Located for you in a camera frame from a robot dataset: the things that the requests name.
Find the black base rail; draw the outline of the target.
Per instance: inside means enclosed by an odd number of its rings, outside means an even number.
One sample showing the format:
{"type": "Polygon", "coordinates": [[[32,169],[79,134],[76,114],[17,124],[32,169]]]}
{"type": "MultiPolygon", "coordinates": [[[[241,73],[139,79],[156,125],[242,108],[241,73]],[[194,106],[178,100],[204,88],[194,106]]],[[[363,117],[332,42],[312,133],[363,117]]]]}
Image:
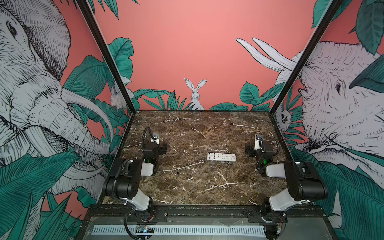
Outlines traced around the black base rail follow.
{"type": "Polygon", "coordinates": [[[301,205],[285,212],[266,211],[256,205],[153,205],[148,210],[134,211],[123,205],[92,205],[84,218],[89,223],[91,218],[112,218],[119,220],[127,216],[129,223],[165,223],[172,218],[246,219],[249,223],[272,225],[286,223],[292,218],[325,218],[324,210],[316,205],[301,205]]]}

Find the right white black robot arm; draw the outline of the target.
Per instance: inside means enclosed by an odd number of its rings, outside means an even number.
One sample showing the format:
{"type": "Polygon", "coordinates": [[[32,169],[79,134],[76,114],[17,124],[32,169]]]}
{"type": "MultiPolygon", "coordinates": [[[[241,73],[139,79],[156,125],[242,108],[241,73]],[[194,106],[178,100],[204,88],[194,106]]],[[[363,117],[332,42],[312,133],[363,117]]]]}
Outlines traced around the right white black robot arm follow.
{"type": "Polygon", "coordinates": [[[245,154],[257,159],[260,175],[286,180],[287,187],[265,198],[260,206],[259,215],[265,223],[281,221],[287,210],[328,197],[328,188],[313,163],[293,160],[274,162],[273,157],[277,153],[271,144],[264,143],[262,139],[256,139],[253,146],[245,146],[245,154]]]}

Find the black frame post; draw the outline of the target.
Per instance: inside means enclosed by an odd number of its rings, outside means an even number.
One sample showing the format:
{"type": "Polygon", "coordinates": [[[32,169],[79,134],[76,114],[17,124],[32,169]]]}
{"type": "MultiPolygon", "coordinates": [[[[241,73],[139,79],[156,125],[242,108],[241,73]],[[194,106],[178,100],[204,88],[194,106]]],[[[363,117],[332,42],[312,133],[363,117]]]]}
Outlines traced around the black frame post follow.
{"type": "Polygon", "coordinates": [[[111,52],[108,48],[108,45],[106,44],[105,42],[105,39],[102,35],[102,32],[97,24],[97,21],[94,17],[94,14],[92,12],[92,9],[90,8],[90,5],[89,5],[89,2],[88,1],[83,1],[83,0],[77,0],[77,5],[79,6],[80,10],[81,10],[81,13],[85,19],[85,21],[87,22],[87,25],[102,53],[102,56],[104,58],[104,60],[106,61],[107,63],[107,66],[109,67],[110,71],[111,71],[111,74],[113,76],[113,79],[115,80],[116,84],[118,85],[120,91],[121,91],[121,94],[123,95],[123,98],[127,104],[127,107],[129,109],[129,112],[131,114],[135,114],[136,113],[136,110],[135,110],[135,107],[127,93],[127,88],[125,87],[125,85],[123,84],[123,81],[122,81],[122,78],[121,78],[121,75],[119,73],[119,70],[117,68],[117,65],[111,55],[111,52]]]}
{"type": "Polygon", "coordinates": [[[342,0],[333,0],[333,1],[330,1],[330,3],[328,4],[325,12],[323,13],[323,15],[320,19],[318,26],[316,27],[313,35],[311,36],[311,39],[309,40],[306,48],[304,49],[301,57],[299,58],[298,63],[294,67],[294,69],[293,69],[292,73],[290,74],[287,82],[285,83],[281,93],[279,94],[276,102],[274,103],[273,107],[271,108],[271,110],[269,112],[270,115],[274,115],[276,113],[278,107],[280,106],[280,104],[284,100],[285,96],[287,95],[288,91],[291,89],[292,85],[295,83],[296,79],[299,76],[299,73],[301,72],[301,70],[305,66],[307,60],[309,59],[309,57],[313,53],[316,45],[318,44],[318,42],[322,38],[323,34],[325,33],[326,29],[328,28],[330,22],[332,21],[334,15],[336,14],[337,10],[339,9],[339,7],[341,6],[342,3],[343,3],[342,0]]]}

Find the white remote control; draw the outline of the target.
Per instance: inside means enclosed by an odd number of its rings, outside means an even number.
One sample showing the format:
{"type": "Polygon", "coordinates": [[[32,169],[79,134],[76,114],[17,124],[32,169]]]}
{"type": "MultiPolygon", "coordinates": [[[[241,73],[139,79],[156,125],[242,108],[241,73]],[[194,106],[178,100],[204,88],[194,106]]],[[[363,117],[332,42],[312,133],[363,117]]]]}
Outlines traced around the white remote control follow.
{"type": "Polygon", "coordinates": [[[220,162],[236,162],[235,154],[207,153],[207,160],[220,162]]]}

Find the left black frame post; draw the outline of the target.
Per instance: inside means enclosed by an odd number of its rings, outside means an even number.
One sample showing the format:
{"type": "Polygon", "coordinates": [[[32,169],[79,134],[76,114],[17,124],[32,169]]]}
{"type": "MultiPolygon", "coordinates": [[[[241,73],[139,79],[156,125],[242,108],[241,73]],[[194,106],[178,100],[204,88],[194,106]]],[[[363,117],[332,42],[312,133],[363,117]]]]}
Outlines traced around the left black frame post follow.
{"type": "Polygon", "coordinates": [[[106,44],[105,42],[105,39],[102,35],[102,32],[97,24],[97,21],[94,17],[94,14],[92,12],[92,9],[90,8],[90,5],[89,5],[89,2],[88,1],[83,1],[83,0],[77,0],[77,5],[79,6],[80,10],[81,10],[81,13],[85,19],[85,21],[87,22],[87,25],[102,53],[102,56],[104,58],[104,60],[106,61],[107,63],[107,66],[109,67],[110,71],[111,71],[111,74],[113,76],[113,79],[115,80],[116,84],[118,85],[120,91],[121,91],[121,94],[123,95],[123,98],[127,104],[127,107],[129,109],[129,112],[131,114],[135,114],[136,113],[136,110],[135,110],[135,107],[127,93],[127,88],[125,87],[125,85],[123,84],[123,81],[122,81],[122,78],[121,78],[121,75],[119,73],[119,70],[117,68],[117,65],[111,55],[111,52],[108,48],[108,45],[106,44]]]}

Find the right black frame post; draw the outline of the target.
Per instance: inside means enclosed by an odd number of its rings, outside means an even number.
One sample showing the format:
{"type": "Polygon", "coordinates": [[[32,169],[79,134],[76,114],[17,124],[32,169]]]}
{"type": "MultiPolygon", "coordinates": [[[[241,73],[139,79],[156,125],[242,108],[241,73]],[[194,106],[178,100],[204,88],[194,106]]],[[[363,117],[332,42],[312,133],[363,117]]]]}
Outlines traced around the right black frame post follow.
{"type": "Polygon", "coordinates": [[[316,27],[313,35],[311,36],[311,39],[309,40],[306,48],[304,49],[301,57],[299,58],[298,63],[294,67],[294,69],[293,69],[292,73],[290,74],[287,82],[285,83],[281,93],[279,94],[276,102],[274,103],[273,107],[271,108],[271,110],[269,112],[270,115],[274,115],[276,113],[278,107],[280,106],[280,104],[284,100],[285,96],[287,95],[288,91],[291,89],[292,85],[295,83],[296,79],[299,76],[299,73],[301,72],[301,70],[305,66],[307,60],[309,59],[309,57],[313,53],[316,45],[318,44],[318,42],[322,38],[323,34],[325,33],[326,29],[328,28],[330,22],[332,21],[334,15],[336,14],[337,10],[339,9],[339,7],[341,6],[342,3],[343,3],[342,0],[333,0],[333,1],[330,1],[330,3],[328,4],[325,12],[323,13],[323,15],[320,19],[318,26],[316,27]]]}

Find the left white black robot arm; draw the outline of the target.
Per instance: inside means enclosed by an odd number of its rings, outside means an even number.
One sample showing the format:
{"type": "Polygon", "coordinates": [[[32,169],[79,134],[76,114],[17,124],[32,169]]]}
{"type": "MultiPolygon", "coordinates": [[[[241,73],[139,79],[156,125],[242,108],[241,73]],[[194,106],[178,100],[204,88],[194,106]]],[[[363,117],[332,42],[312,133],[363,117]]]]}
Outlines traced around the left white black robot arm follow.
{"type": "Polygon", "coordinates": [[[143,222],[155,217],[154,203],[139,188],[141,177],[154,176],[158,171],[160,156],[167,153],[167,144],[156,142],[144,144],[141,159],[116,159],[117,163],[110,170],[103,194],[114,201],[131,207],[143,222]]]}

